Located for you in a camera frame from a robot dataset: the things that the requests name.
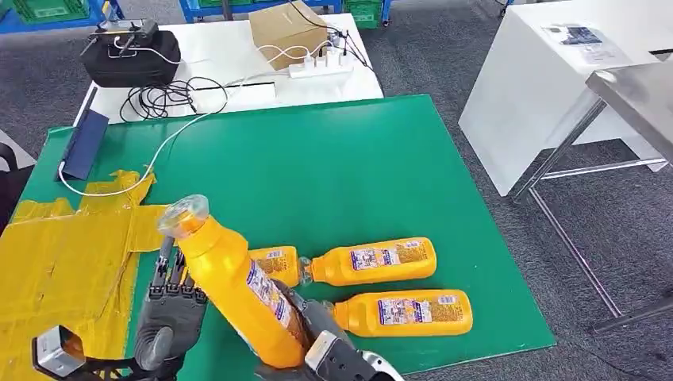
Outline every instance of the gray carpet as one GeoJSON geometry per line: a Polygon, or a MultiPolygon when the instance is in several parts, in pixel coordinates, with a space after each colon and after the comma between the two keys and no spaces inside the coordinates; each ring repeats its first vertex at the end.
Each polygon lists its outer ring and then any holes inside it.
{"type": "MultiPolygon", "coordinates": [[[[167,0],[122,5],[130,17],[182,21],[177,5],[167,0]]],[[[362,35],[387,96],[433,97],[559,343],[407,379],[673,379],[673,314],[590,334],[591,324],[607,318],[609,311],[532,201],[513,206],[498,196],[460,132],[460,111],[498,29],[498,12],[494,0],[398,0],[390,27],[362,35]]],[[[87,86],[76,61],[85,35],[76,30],[0,37],[0,129],[32,154],[40,151],[47,127],[69,124],[75,117],[87,86]]],[[[632,157],[621,142],[608,141],[575,147],[560,165],[632,157]]],[[[550,180],[538,189],[623,310],[655,301],[673,287],[669,167],[658,174],[633,168],[550,180]]]]}

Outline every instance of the cardboard box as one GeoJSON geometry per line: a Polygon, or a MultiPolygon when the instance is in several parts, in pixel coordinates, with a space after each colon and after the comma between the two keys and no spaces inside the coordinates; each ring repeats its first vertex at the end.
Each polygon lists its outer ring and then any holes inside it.
{"type": "MultiPolygon", "coordinates": [[[[318,25],[325,25],[325,22],[304,2],[296,1],[293,4],[297,9],[291,4],[285,3],[249,14],[252,39],[257,47],[275,45],[281,49],[286,49],[290,46],[305,46],[309,49],[309,52],[312,52],[320,43],[327,40],[328,30],[312,25],[306,18],[318,25]],[[302,14],[299,14],[297,10],[302,12],[306,18],[302,17],[302,14]]],[[[267,57],[267,60],[280,53],[276,48],[263,48],[260,52],[267,57]]],[[[306,50],[296,48],[287,53],[295,57],[303,57],[306,55],[306,50]]],[[[301,62],[302,60],[280,56],[271,62],[271,66],[275,70],[279,70],[290,66],[290,64],[301,62]]]]}

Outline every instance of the robotic hand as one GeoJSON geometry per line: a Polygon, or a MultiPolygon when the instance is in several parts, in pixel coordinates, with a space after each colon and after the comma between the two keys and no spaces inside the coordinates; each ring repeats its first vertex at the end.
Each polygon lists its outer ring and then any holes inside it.
{"type": "MultiPolygon", "coordinates": [[[[164,239],[145,297],[133,357],[101,360],[84,356],[81,339],[58,325],[33,339],[33,367],[60,381],[176,381],[185,354],[197,342],[207,297],[185,272],[178,250],[166,282],[173,240],[164,239]]],[[[358,351],[327,309],[276,282],[302,318],[312,343],[305,364],[275,369],[261,364],[255,373],[267,381],[403,381],[381,356],[358,351]]]]}
{"type": "Polygon", "coordinates": [[[255,371],[257,376],[267,381],[403,381],[381,356],[358,351],[322,304],[275,283],[302,317],[312,345],[301,367],[276,369],[261,364],[255,371]]]}
{"type": "Polygon", "coordinates": [[[33,367],[60,381],[175,381],[186,352],[197,342],[208,299],[185,272],[178,250],[166,282],[173,239],[164,239],[145,296],[133,357],[85,357],[82,340],[62,325],[33,339],[33,367]]]}

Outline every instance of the white table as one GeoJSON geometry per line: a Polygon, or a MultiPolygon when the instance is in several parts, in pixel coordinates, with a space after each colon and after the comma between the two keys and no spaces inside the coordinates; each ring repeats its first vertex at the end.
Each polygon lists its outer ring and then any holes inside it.
{"type": "MultiPolygon", "coordinates": [[[[321,17],[328,25],[348,30],[355,44],[364,54],[365,60],[371,65],[351,14],[330,14],[321,17]]],[[[188,80],[193,76],[201,76],[214,79],[220,84],[226,84],[250,75],[274,70],[262,54],[256,51],[248,21],[163,25],[160,29],[172,31],[179,42],[184,62],[180,64],[175,73],[175,79],[188,80]]],[[[223,112],[383,97],[375,74],[357,61],[355,61],[353,72],[345,75],[290,79],[285,74],[250,82],[270,81],[275,84],[274,98],[256,96],[259,94],[243,94],[242,91],[236,96],[236,101],[228,104],[223,112]]],[[[207,82],[195,84],[204,87],[213,86],[212,83],[207,82]]],[[[92,83],[79,113],[82,113],[86,99],[94,87],[97,86],[92,83]]],[[[110,123],[122,122],[119,118],[119,109],[126,100],[128,92],[128,88],[98,87],[91,109],[109,117],[110,123]]],[[[209,90],[208,92],[212,96],[206,97],[208,104],[202,109],[206,112],[217,110],[224,97],[220,90],[209,90]]],[[[186,106],[171,107],[168,111],[169,116],[193,114],[193,111],[186,106]]],[[[124,115],[130,121],[140,120],[140,117],[134,115],[133,112],[125,112],[124,115]]]]}
{"type": "MultiPolygon", "coordinates": [[[[500,195],[507,195],[535,157],[555,148],[591,108],[585,85],[598,69],[659,62],[651,51],[673,48],[670,0],[571,0],[511,6],[460,117],[500,195]],[[589,64],[543,30],[574,23],[598,29],[623,53],[589,64]]],[[[660,154],[609,106],[575,144],[622,139],[640,158],[660,154]]],[[[664,164],[652,164],[652,170],[664,164]]]]}

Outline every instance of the stainless steel table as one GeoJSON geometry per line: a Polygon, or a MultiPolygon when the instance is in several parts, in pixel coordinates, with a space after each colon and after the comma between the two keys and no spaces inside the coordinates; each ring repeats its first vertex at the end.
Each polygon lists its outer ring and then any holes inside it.
{"type": "Polygon", "coordinates": [[[600,333],[673,310],[673,295],[669,294],[659,302],[627,314],[622,313],[601,285],[582,253],[575,247],[571,238],[563,230],[563,226],[537,192],[535,185],[543,179],[557,179],[598,171],[671,162],[673,160],[673,62],[648,63],[598,70],[591,74],[586,81],[586,85],[597,95],[596,101],[563,139],[559,147],[554,149],[552,154],[537,168],[525,184],[514,193],[513,200],[519,203],[526,194],[531,194],[535,203],[542,209],[544,216],[552,224],[563,244],[573,255],[612,313],[613,317],[611,319],[594,325],[594,331],[600,333]],[[551,172],[559,158],[566,153],[572,143],[582,135],[591,122],[608,105],[663,157],[551,172]]]}

